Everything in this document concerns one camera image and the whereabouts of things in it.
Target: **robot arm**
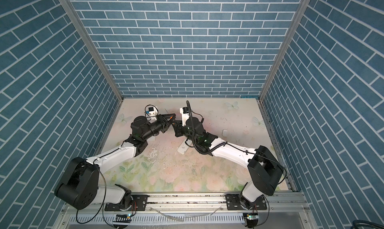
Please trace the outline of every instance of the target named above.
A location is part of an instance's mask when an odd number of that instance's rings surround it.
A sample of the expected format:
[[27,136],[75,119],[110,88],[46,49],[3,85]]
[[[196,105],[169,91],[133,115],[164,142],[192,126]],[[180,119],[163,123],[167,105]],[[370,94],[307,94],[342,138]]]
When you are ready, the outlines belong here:
[[131,123],[132,134],[122,145],[86,159],[72,159],[55,188],[55,196],[81,210],[91,203],[103,203],[106,192],[104,202],[117,204],[122,210],[127,209],[131,202],[131,191],[117,184],[117,187],[107,187],[105,190],[105,187],[98,186],[99,173],[103,174],[115,165],[140,155],[148,145],[147,139],[166,132],[174,118],[175,114],[156,115],[156,119],[151,117],[150,121],[146,116],[136,117]]
[[121,210],[127,209],[131,203],[131,191],[118,184],[107,190],[98,186],[99,173],[103,174],[116,164],[138,156],[148,145],[148,138],[157,136],[160,131],[165,133],[171,125],[175,136],[183,135],[191,140],[200,154],[223,157],[248,168],[252,181],[239,195],[244,208],[252,208],[262,194],[273,195],[283,172],[282,166],[266,147],[242,147],[206,132],[202,125],[204,119],[199,121],[192,116],[188,101],[187,107],[181,108],[180,113],[182,120],[176,121],[175,114],[160,115],[156,107],[148,108],[146,115],[150,117],[136,117],[131,123],[132,134],[122,145],[86,159],[72,159],[55,189],[55,195],[78,210],[91,203],[103,202],[116,204]]
[[204,155],[223,157],[249,170],[252,181],[248,182],[240,193],[240,203],[245,208],[252,208],[262,194],[273,195],[283,174],[283,167],[264,146],[258,149],[234,145],[204,130],[202,118],[199,121],[192,116],[192,109],[180,108],[182,121],[172,123],[175,136],[184,135],[192,141],[194,148]]

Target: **floral tablecloth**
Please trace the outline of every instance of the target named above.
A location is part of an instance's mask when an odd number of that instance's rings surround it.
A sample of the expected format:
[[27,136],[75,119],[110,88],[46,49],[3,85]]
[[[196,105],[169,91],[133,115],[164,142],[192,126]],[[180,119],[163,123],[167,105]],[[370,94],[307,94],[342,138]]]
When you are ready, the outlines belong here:
[[[228,142],[251,148],[266,146],[275,154],[255,99],[188,99],[191,108],[204,116],[204,129]],[[144,115],[148,104],[160,114],[175,113],[186,99],[125,99],[108,135],[103,152],[127,139],[134,118]],[[135,192],[240,191],[251,180],[248,169],[223,159],[201,155],[194,148],[177,152],[184,137],[175,137],[172,127],[148,141],[144,152],[104,173],[107,184],[126,186]],[[288,190],[285,182],[276,190]]]

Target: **metal mounting plate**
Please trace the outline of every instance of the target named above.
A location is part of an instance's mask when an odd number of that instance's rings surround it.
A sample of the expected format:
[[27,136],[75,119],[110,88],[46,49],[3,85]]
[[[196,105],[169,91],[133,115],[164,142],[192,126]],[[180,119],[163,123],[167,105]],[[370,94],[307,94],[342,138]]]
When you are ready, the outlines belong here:
[[[227,200],[228,211],[238,211],[244,209],[240,204],[240,198],[238,194],[226,194],[225,199]],[[266,203],[263,196],[259,196],[256,199],[255,205],[257,210],[266,210]]]
[[[136,211],[145,211],[147,206],[148,195],[132,195],[133,200],[136,202]],[[105,211],[119,211],[119,207],[113,203],[105,205]]]

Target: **wire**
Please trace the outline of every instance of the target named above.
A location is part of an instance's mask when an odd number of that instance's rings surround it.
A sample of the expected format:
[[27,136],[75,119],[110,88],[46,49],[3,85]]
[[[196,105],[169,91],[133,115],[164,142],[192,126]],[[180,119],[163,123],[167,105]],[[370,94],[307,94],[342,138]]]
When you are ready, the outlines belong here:
[[190,121],[191,121],[191,127],[192,127],[192,144],[195,148],[195,150],[197,150],[199,153],[202,153],[203,150],[198,148],[198,144],[195,142],[195,134],[196,134],[196,131],[195,131],[195,125],[193,124],[193,117],[192,117],[192,109],[191,109],[191,106],[189,104],[189,101],[186,101],[187,103],[187,108],[188,108],[188,114],[189,114],[189,118],[190,118]]
[[253,206],[253,210],[252,210],[252,213],[255,212],[255,209],[256,209],[256,213],[259,214],[259,212],[257,211],[257,207],[256,207],[256,204]]
[[286,178],[287,176],[287,170],[285,169],[285,167],[283,167],[284,171],[285,171],[285,176],[281,179],[281,181],[277,184],[277,185],[280,185]]
[[226,145],[226,144],[228,144],[228,142],[227,142],[227,141],[224,141],[224,142],[222,142],[222,143],[216,145],[216,146],[213,147],[212,149],[208,150],[207,152],[199,152],[199,153],[202,154],[202,155],[208,155],[209,153],[212,153],[214,150],[216,150],[216,149],[219,148],[220,146],[223,146],[223,145]]
[[[101,177],[102,177],[103,180],[104,180],[104,198],[103,198],[103,203],[101,203],[101,205],[103,206],[103,205],[104,205],[104,201],[105,201],[105,196],[107,195],[107,182],[105,181],[105,178],[104,178],[103,174],[101,173],[99,167],[96,166],[96,168],[97,168],[97,170],[99,171]],[[103,220],[104,220],[104,222],[105,222],[108,226],[119,229],[119,227],[115,227],[115,226],[109,224],[109,223],[105,220],[105,217],[104,217],[104,210],[101,210],[101,214],[103,215]]]
[[185,141],[185,144],[186,144],[187,146],[192,147],[192,148],[195,148],[194,146],[190,146],[190,145],[188,145],[187,141],[188,141],[188,138],[187,138],[187,140]]
[[196,115],[199,115],[199,116],[201,116],[201,123],[203,123],[203,121],[204,121],[204,117],[202,116],[202,115],[200,115],[199,113],[196,113],[196,112],[194,112],[194,111],[192,111],[193,113],[195,113]]
[[269,159],[269,158],[267,158],[267,157],[264,157],[264,156],[262,156],[262,155],[259,155],[259,154],[257,154],[257,153],[252,153],[252,152],[249,152],[249,151],[247,151],[247,150],[241,150],[241,149],[239,149],[239,148],[237,148],[236,146],[233,146],[233,145],[231,145],[231,144],[228,144],[228,145],[230,145],[230,146],[232,146],[233,148],[235,148],[235,149],[237,149],[237,150],[239,150],[239,151],[242,151],[242,152],[244,152],[244,153],[257,155],[257,156],[260,156],[260,157],[262,157],[262,158],[265,158],[265,159],[267,159],[267,160],[269,160],[269,161],[272,161],[272,162],[276,163],[276,164],[277,164],[277,167],[281,170],[281,172],[282,172],[283,174],[284,174],[284,171],[285,171],[285,176],[283,177],[283,179],[282,179],[277,185],[280,185],[280,184],[284,181],[284,179],[286,178],[286,176],[287,176],[287,170],[286,170],[286,168],[285,168],[283,165],[281,165],[280,163],[278,163],[277,161],[271,160],[271,159]]
[[134,215],[136,215],[136,212],[137,212],[137,204],[136,204],[136,201],[133,201],[135,202],[135,214],[131,215],[131,217],[133,217]]
[[[100,170],[99,170],[99,167],[98,167],[97,165],[96,165],[95,167],[96,167],[96,169],[99,171],[99,173],[101,174],[101,172],[100,172]],[[101,176],[103,177],[103,179],[104,179],[104,183],[105,183],[105,185],[106,185],[105,178],[104,178],[103,174],[101,174]],[[105,193],[104,193],[104,198],[103,198],[103,202],[101,203],[101,206],[99,207],[99,209],[98,209],[98,211],[96,212],[96,214],[95,214],[91,219],[89,219],[89,221],[86,221],[86,222],[79,222],[79,220],[78,220],[78,213],[79,213],[79,210],[77,210],[77,212],[76,212],[76,222],[79,223],[79,224],[86,224],[86,223],[92,221],[92,220],[99,214],[100,210],[103,208],[106,194],[107,194],[107,186],[105,186]]]
[[153,106],[153,108],[156,109],[157,114],[159,114],[159,111],[157,110],[156,106],[149,104],[149,105],[147,105],[146,107],[144,107],[144,114],[145,114],[145,117],[146,117],[146,118],[156,117],[156,116],[147,116],[148,114],[147,114],[146,108],[147,108],[148,106]]
[[110,153],[108,153],[108,154],[106,154],[106,155],[102,155],[102,156],[100,156],[100,157],[98,157],[98,158],[102,158],[102,157],[104,157],[104,156],[107,156],[107,155],[109,155],[109,154],[112,154],[113,152],[115,152],[115,151],[117,151],[117,150],[120,150],[121,149],[121,146],[124,144],[124,141],[122,142],[122,144],[116,149],[116,150],[114,150],[114,151],[112,151],[112,152],[110,152]]
[[351,229],[359,229],[361,227],[371,227],[371,228],[376,228],[376,229],[384,229],[384,226],[370,222],[370,221],[364,221],[364,220],[354,220],[352,222],[352,227]]
[[265,199],[265,201],[268,203],[268,214],[266,215],[266,219],[265,219],[265,221],[263,221],[262,224],[256,225],[256,226],[254,226],[253,228],[263,225],[263,224],[268,220],[270,207],[269,207],[269,202],[268,202],[268,200],[266,199],[266,197],[264,197],[264,199]]

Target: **brick wall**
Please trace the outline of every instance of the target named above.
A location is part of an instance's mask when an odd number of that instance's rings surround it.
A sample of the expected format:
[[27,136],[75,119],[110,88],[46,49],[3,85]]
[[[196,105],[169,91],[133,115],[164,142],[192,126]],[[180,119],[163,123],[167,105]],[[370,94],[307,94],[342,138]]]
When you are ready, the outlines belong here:
[[125,97],[257,97],[300,0],[71,0]]
[[0,228],[49,228],[117,100],[58,0],[0,0],[0,81]]
[[311,0],[265,105],[319,228],[384,219],[384,0]]

